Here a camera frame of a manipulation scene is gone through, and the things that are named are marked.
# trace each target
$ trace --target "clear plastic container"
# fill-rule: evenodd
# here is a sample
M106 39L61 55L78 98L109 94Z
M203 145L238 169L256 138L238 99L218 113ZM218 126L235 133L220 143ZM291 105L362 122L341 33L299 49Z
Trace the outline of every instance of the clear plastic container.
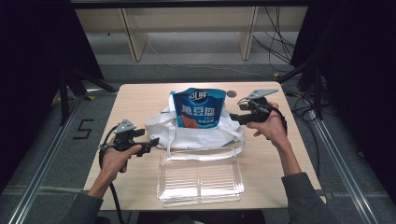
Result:
M161 155L157 197L163 206L238 201L244 191L233 148Z

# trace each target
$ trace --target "dark sleeve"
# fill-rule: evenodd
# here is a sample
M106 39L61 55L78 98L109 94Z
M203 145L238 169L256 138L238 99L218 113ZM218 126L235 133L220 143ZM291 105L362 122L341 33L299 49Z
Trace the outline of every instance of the dark sleeve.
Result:
M60 223L93 223L96 220L102 202L102 199L94 198L81 192Z
M339 223L315 193L306 173L282 177L289 203L290 223Z

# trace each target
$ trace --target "light wood tabletop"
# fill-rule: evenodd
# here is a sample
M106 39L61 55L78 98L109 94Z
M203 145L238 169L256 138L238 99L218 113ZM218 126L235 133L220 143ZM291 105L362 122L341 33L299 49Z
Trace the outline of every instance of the light wood tabletop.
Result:
M166 83L166 84L127 84L120 88L117 99L101 142L104 141L110 129L123 119L136 124L137 129L145 128L145 121L160 113L168 106L170 91L184 91L188 88L220 89L235 91L236 97L227 97L224 109L236 114L245 114L237 102L247 97L253 90L277 89L278 92L265 96L268 101L279 104L279 110L288 122L288 137L294 153L303 172L306 172L314 186L321 189L315 175L311 160L309 160L303 140L298 131L288 102L277 82L212 82L212 83ZM128 172L119 174L114 181L120 207L122 210L153 211L153 210L201 210L201 209L253 209L287 207L287 197L281 176L282 166L278 153L265 137L254 137L254 130L243 126L246 144L244 150L237 155L245 191L238 202L201 203L186 206L163 207L157 198L160 155L164 149L154 147L149 154L137 158L133 156L128 162ZM147 142L149 135L134 139L136 142ZM96 156L84 189L89 189L100 168ZM108 190L102 210L115 210L111 191Z

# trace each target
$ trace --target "food pouch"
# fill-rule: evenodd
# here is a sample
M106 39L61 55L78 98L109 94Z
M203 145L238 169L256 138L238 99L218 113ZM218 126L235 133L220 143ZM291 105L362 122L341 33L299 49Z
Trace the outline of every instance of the food pouch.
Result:
M226 92L189 88L173 94L178 127L207 129L219 123Z

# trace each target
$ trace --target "gray floor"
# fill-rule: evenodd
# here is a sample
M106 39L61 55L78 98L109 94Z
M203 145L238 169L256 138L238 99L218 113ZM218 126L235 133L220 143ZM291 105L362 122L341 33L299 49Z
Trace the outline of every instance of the gray floor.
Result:
M256 36L263 44L270 46L271 38L266 34L258 33ZM294 42L297 33L285 33L283 36ZM252 44L249 60L242 61L234 33L150 34L139 63L132 62L124 35L97 34L88 37L106 82L114 86L149 82L265 81L272 80L274 73L284 74L276 69L292 69L274 55L268 54L256 42ZM279 45L274 46L274 49L283 52ZM297 76L284 83L284 92L297 92L298 79ZM90 83L86 83L86 86L88 89L96 88ZM82 189L116 98L115 94L106 92L93 94L96 95L93 100L83 100L79 105L24 223L56 223L66 213L76 193ZM290 108L304 105L298 99L288 97ZM396 207L365 159L356 155L359 149L343 121L335 115L331 106L323 108L323 116L333 141L371 205L378 223L394 223ZM0 223L9 221L59 130L60 118L60 103L55 101L35 143L0 197ZM77 131L83 119L90 120L84 122L83 128L92 131L88 139L78 140L75 137L85 134ZM301 119L296 119L296 122L311 161L317 169L319 157L318 176L322 188L327 192L329 207L341 223L364 223L329 156L328 149L315 129L315 123L306 123ZM264 209L263 212L267 223L288 223L287 209ZM123 216L129 223L135 223L137 214L136 211L124 212ZM112 223L118 223L115 212L101 212L100 215L110 217Z

